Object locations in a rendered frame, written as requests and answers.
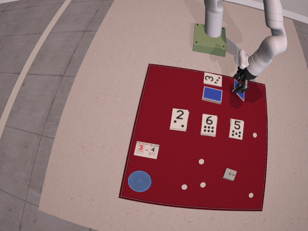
table surface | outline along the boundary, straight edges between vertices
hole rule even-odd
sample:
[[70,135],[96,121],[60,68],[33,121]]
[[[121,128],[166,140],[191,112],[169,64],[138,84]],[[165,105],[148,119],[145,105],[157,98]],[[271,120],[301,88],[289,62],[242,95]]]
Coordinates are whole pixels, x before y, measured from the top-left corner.
[[252,55],[271,35],[263,11],[220,3],[226,57],[192,51],[194,23],[205,19],[202,0],[114,1],[67,99],[39,210],[111,231],[284,231],[308,225],[308,71],[294,24],[287,18],[286,52],[256,78],[266,85],[268,106],[263,211],[195,210],[118,198],[148,64],[233,76],[239,49]]

beige floor strip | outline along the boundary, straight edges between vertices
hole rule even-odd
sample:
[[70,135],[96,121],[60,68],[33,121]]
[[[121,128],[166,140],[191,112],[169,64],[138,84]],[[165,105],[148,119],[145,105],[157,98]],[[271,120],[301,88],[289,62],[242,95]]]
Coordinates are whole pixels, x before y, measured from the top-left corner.
[[3,134],[3,130],[4,130],[4,126],[6,124],[6,121],[8,120],[10,111],[12,109],[12,106],[14,104],[14,101],[16,99],[17,93],[26,77],[26,74],[28,73],[30,66],[32,65],[36,55],[38,54],[38,51],[40,50],[41,46],[43,45],[45,39],[47,38],[47,36],[49,35],[51,29],[53,28],[53,26],[56,24],[56,22],[58,21],[58,19],[60,18],[60,16],[62,15],[62,13],[64,12],[64,10],[67,8],[68,4],[71,2],[71,0],[66,0],[63,5],[60,7],[60,9],[58,10],[58,12],[56,13],[56,15],[53,17],[53,19],[51,20],[51,22],[48,24],[48,26],[46,27],[45,31],[43,32],[43,34],[41,35],[41,37],[39,38],[37,44],[35,45],[33,51],[31,52],[24,68],[22,69],[15,85],[14,88],[10,94],[10,97],[8,99],[8,102],[5,105],[4,111],[2,113],[1,119],[0,119],[0,139],[1,136]]

green base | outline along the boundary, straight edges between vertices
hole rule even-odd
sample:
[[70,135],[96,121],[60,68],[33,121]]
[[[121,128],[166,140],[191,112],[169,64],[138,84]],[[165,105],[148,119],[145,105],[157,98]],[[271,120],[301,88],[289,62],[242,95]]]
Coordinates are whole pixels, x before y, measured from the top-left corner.
[[225,57],[226,41],[226,28],[222,28],[220,37],[212,38],[204,32],[204,24],[194,24],[193,51]]

blue circle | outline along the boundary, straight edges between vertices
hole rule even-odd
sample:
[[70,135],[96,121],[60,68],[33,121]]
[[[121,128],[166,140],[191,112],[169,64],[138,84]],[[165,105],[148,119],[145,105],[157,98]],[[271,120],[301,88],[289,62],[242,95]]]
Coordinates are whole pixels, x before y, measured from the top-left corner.
[[128,178],[128,185],[135,192],[144,192],[151,186],[151,177],[144,171],[135,171]]

red mat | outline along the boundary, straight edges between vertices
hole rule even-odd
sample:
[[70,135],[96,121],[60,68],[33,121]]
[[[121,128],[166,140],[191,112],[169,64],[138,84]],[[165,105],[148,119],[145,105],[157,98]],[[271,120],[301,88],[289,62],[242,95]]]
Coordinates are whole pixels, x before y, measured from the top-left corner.
[[[183,208],[262,211],[268,140],[265,85],[249,82],[243,102],[232,92],[232,77],[222,76],[222,88],[203,80],[202,71],[149,64],[119,198]],[[204,86],[222,90],[221,104],[202,100]],[[185,132],[169,129],[173,108],[189,111]],[[215,137],[200,135],[202,114],[218,117]],[[229,138],[231,118],[244,121],[242,140]],[[134,155],[138,141],[158,144],[157,159]],[[223,178],[226,168],[237,171],[233,181]],[[128,184],[135,171],[151,177],[144,192]]]

